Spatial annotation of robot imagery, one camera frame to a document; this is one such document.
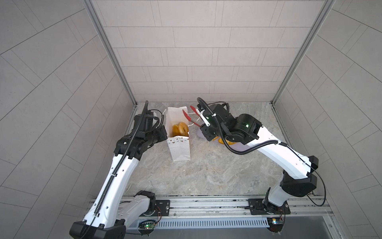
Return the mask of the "lilac plastic tray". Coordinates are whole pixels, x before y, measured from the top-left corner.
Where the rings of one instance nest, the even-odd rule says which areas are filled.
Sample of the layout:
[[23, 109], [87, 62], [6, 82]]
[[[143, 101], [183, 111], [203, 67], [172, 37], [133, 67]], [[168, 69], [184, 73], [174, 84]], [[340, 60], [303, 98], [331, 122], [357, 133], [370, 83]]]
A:
[[[202, 131], [199, 128], [197, 129], [197, 136], [199, 138], [202, 138], [202, 139], [206, 140], [206, 137], [203, 135]], [[217, 145], [224, 146], [224, 144], [219, 143], [218, 140], [216, 140], [216, 141], [211, 140], [211, 142], [213, 142], [213, 143], [215, 143]], [[250, 146], [244, 145], [242, 143], [236, 143], [234, 145], [230, 145], [230, 147], [232, 149], [236, 150], [236, 151], [245, 151], [245, 150], [248, 150], [248, 149], [251, 148]]]

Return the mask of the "fake croissant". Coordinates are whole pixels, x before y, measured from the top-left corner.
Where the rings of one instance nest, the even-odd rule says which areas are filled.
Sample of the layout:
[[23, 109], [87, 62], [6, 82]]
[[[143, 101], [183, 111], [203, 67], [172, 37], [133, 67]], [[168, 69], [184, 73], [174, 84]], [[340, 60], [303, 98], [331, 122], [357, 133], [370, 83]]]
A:
[[236, 144], [235, 142], [230, 142], [230, 141], [228, 141], [228, 140], [223, 140], [222, 138], [219, 138], [218, 139], [218, 142], [219, 143], [221, 143], [221, 144], [224, 144], [224, 142], [226, 142], [228, 145], [234, 145], [234, 144]]

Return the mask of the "white cartoon paper bag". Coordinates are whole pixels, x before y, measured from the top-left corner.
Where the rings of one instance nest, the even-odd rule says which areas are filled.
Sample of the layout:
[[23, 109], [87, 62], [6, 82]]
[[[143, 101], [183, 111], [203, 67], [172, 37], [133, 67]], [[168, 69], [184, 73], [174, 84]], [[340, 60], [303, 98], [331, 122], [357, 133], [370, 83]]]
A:
[[166, 111], [165, 129], [167, 132], [167, 144], [174, 162], [191, 160], [190, 136], [180, 135], [172, 137], [173, 125], [185, 122], [189, 127], [189, 120], [185, 117], [184, 112], [188, 113], [187, 107], [168, 107]]

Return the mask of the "ring shaped fake bread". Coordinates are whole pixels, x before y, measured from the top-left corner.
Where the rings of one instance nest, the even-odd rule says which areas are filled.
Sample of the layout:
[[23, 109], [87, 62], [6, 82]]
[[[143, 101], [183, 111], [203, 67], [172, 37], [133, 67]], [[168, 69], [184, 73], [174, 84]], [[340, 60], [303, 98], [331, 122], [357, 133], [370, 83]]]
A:
[[180, 122], [178, 125], [178, 129], [179, 129], [179, 134], [181, 136], [186, 136], [186, 137], [189, 136], [189, 127], [185, 122]]

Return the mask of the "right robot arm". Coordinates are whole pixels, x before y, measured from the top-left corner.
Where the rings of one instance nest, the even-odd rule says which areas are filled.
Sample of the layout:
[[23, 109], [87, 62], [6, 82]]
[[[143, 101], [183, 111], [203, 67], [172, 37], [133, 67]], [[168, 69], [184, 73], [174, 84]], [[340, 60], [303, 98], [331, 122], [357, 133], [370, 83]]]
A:
[[314, 172], [318, 168], [318, 158], [298, 153], [253, 116], [241, 114], [235, 118], [226, 110], [213, 113], [197, 111], [197, 115], [203, 121], [200, 130], [208, 141], [219, 137], [226, 148], [237, 155], [258, 150], [284, 170], [280, 183], [268, 189], [261, 203], [252, 206], [253, 212], [287, 214], [290, 197], [304, 197], [316, 189]]

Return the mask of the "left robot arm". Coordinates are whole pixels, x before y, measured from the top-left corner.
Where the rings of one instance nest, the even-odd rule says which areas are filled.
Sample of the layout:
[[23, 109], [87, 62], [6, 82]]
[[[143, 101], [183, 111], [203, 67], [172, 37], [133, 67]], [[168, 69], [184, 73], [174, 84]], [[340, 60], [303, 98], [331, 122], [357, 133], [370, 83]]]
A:
[[139, 191], [122, 206], [121, 199], [130, 176], [142, 154], [155, 143], [165, 141], [167, 133], [162, 125], [157, 129], [139, 130], [121, 138], [116, 145], [112, 165], [95, 203], [84, 219], [74, 222], [69, 234], [74, 239], [123, 239], [126, 229], [142, 214], [156, 211], [155, 194]]

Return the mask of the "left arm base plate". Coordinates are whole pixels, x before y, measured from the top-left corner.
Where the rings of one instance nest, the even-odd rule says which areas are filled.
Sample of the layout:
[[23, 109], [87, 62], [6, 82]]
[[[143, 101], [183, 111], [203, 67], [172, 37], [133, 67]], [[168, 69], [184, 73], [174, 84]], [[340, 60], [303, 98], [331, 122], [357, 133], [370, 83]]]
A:
[[170, 201], [156, 200], [155, 203], [152, 203], [150, 199], [145, 198], [134, 207], [134, 210], [139, 213], [140, 217], [168, 216]]

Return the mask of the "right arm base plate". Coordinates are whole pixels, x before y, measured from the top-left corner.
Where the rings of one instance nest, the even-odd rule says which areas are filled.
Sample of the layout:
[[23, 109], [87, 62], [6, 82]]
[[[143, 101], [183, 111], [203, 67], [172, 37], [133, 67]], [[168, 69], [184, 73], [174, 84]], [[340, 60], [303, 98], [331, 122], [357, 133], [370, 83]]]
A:
[[264, 203], [264, 199], [248, 199], [248, 209], [251, 215], [289, 215], [290, 208], [285, 201], [282, 206], [278, 207], [272, 203]]

